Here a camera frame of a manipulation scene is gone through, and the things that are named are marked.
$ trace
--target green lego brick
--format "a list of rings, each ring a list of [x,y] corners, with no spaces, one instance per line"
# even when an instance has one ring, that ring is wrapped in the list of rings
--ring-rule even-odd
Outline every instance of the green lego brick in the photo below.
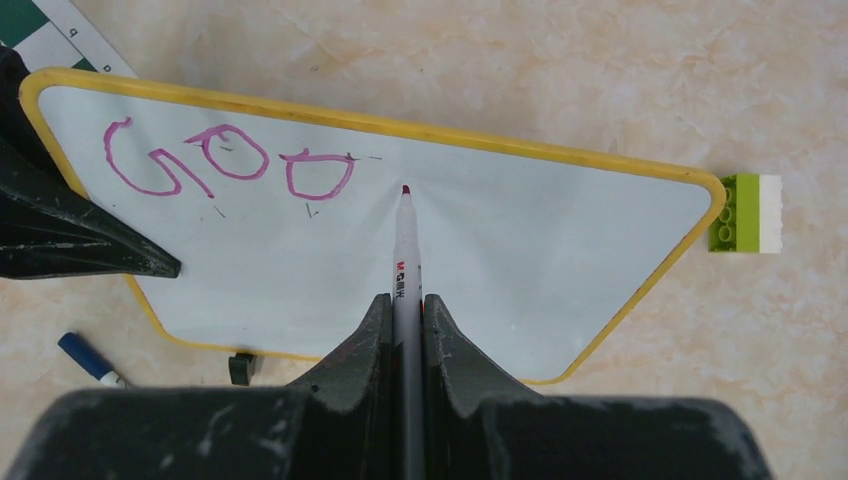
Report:
[[[710,225],[709,251],[752,252],[760,250],[760,176],[740,173],[721,179],[725,205]]]
[[[2,0],[3,14],[0,15],[0,37],[3,43],[13,47],[50,20],[32,0]]]

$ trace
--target white writing surface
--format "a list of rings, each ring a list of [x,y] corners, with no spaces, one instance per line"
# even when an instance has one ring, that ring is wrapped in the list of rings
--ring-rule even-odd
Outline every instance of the white writing surface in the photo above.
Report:
[[[408,184],[424,293],[509,373],[554,378],[711,204],[692,184],[74,87],[38,103],[91,200],[182,262],[137,281],[199,344],[332,350],[391,289]]]

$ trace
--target beige marble surface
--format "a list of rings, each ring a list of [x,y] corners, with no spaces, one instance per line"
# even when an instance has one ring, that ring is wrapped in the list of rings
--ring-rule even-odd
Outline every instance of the beige marble surface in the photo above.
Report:
[[[75,3],[142,78],[781,175],[783,254],[697,243],[542,390],[717,398],[780,478],[848,478],[848,2]],[[0,314],[0,469],[92,385],[55,346],[69,328],[139,385],[228,381],[227,354],[160,338],[118,277],[0,281]]]

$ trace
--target blue marker cap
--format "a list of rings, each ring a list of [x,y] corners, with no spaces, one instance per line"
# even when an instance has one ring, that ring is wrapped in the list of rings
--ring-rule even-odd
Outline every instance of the blue marker cap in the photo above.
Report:
[[[59,346],[97,380],[112,371],[112,365],[76,333],[68,332],[62,335]]]

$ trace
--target green and white chessboard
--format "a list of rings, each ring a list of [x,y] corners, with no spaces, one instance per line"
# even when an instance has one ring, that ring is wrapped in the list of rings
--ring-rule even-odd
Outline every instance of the green and white chessboard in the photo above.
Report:
[[[135,77],[70,0],[0,0],[0,42],[31,72],[74,67]]]

